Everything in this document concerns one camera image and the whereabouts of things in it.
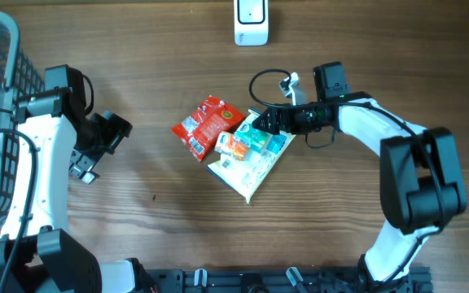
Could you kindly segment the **teal small packet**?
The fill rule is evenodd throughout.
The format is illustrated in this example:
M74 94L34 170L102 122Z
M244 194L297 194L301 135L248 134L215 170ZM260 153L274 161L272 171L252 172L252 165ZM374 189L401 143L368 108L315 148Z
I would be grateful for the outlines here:
M234 136L239 142L255 152L261 152L270 139L269 133L254 129L251 122L243 122L234 132Z

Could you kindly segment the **yellow snack bag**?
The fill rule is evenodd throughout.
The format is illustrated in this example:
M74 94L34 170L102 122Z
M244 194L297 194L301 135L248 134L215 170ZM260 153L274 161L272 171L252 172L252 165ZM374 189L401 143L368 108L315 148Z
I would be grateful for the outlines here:
M243 122L252 123L260 115L260 112L253 108L249 109L248 112L249 115ZM220 159L209 164L207 170L242 195L247 203L250 203L257 188L294 138L294 135L285 132L277 135L271 134L261 152L255 152L248 148L244 160L236 160L219 153Z

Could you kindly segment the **red snack packet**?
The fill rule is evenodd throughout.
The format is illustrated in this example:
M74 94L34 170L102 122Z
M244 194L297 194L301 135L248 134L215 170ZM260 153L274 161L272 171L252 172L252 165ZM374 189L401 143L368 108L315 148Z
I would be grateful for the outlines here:
M236 129L245 115L229 103L209 95L172 132L186 145L200 162L214 148L222 131Z

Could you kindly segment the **orange tissue pack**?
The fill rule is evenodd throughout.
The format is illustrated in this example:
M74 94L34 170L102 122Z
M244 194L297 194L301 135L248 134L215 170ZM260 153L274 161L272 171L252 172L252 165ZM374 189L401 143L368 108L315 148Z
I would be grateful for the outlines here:
M232 133L222 131L218 135L214 151L236 160L244 160L248 153L248 146L238 141Z

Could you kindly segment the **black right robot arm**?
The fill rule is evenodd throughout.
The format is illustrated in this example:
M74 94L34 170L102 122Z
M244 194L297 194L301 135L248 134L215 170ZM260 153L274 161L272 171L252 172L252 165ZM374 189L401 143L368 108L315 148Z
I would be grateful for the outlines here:
M252 125L271 134L309 136L331 127L356 138L379 157L379 196L385 216L374 245L361 256L355 288L398 288L424 243L467 208L453 134L412 124L381 107L368 93L353 92L341 62L313 68L317 99L303 101L299 77L285 73L279 88L288 103L267 103Z

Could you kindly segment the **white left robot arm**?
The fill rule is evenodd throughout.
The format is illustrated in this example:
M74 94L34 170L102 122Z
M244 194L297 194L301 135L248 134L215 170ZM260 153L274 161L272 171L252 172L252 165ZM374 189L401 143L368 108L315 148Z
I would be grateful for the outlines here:
M134 258L101 263L68 230L68 179L95 178L132 126L93 111L90 79L67 65L0 107L0 292L144 292Z

